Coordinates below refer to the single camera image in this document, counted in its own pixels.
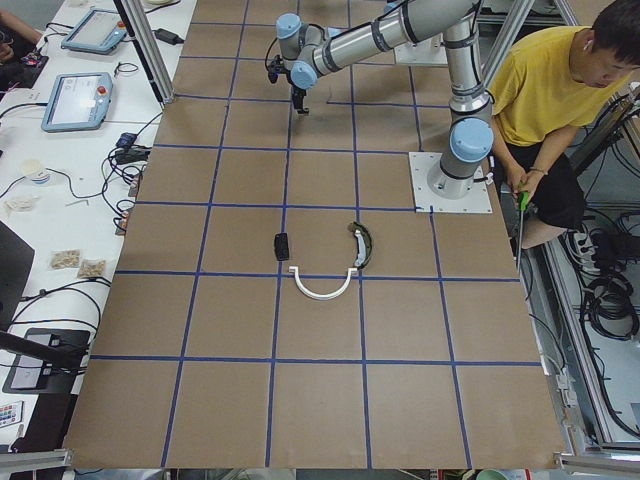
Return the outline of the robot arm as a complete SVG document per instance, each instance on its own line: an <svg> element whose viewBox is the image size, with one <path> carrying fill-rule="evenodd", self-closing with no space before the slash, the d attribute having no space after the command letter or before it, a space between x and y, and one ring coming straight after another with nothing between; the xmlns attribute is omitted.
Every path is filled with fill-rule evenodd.
<svg viewBox="0 0 640 480"><path fill-rule="evenodd" d="M276 20L280 53L265 59L268 80L283 75L291 85L294 109L306 114L306 92L319 78L338 72L382 52L441 35L447 59L452 96L452 119L489 120L491 98L484 85L478 47L476 15L479 1L399 1L377 18L334 31L305 23L294 13Z"/></svg>
<svg viewBox="0 0 640 480"><path fill-rule="evenodd" d="M476 169L492 149L492 106L481 75L474 16L448 28L443 40L452 92L451 126L447 147L429 171L428 183L435 194L457 200L471 189Z"/></svg>

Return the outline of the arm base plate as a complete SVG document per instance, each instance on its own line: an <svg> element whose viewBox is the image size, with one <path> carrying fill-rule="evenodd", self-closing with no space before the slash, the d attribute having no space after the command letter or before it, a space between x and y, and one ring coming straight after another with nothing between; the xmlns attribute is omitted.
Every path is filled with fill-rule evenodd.
<svg viewBox="0 0 640 480"><path fill-rule="evenodd" d="M489 184L482 168L467 179L448 177L440 152L409 152L409 168L418 213L492 214Z"/></svg>
<svg viewBox="0 0 640 480"><path fill-rule="evenodd" d="M441 36L431 37L419 43L407 42L394 48L398 65L445 68L446 51Z"/></svg>

